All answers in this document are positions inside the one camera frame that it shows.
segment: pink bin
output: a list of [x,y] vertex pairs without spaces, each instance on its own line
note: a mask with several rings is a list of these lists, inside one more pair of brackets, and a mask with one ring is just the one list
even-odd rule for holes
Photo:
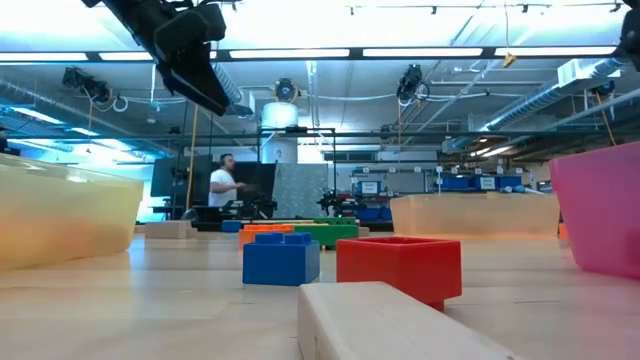
[[554,159],[551,180],[578,266],[640,278],[640,142]]

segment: orange block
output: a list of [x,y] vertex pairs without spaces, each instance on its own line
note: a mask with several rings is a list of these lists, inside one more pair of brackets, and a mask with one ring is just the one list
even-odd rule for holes
[[245,225],[244,229],[238,231],[238,249],[242,250],[245,244],[255,242],[256,234],[270,232],[290,234],[293,232],[293,225]]
[[558,239],[569,241],[569,234],[567,233],[567,226],[562,223],[558,225]]

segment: translucent bin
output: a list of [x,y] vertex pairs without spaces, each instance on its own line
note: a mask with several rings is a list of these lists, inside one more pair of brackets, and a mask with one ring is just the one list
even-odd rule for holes
[[142,182],[0,154],[0,270],[131,244]]
[[429,194],[391,200],[397,235],[435,239],[552,239],[559,207],[553,195]]
[[640,279],[640,142],[554,159],[551,180],[578,266]]

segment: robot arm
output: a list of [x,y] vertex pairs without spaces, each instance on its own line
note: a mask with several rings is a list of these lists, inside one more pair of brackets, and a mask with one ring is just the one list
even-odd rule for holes
[[[82,0],[94,7],[100,0]],[[229,98],[210,64],[211,41],[225,36],[217,4],[167,0],[101,0],[145,48],[172,93],[224,115]]]

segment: green block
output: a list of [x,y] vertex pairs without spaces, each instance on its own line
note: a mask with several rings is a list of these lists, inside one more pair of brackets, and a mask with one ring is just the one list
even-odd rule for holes
[[353,239],[358,237],[358,225],[296,225],[294,232],[310,233],[311,239],[320,246],[335,247],[339,239]]
[[356,225],[356,218],[316,218],[313,219],[316,224],[329,224],[329,225]]

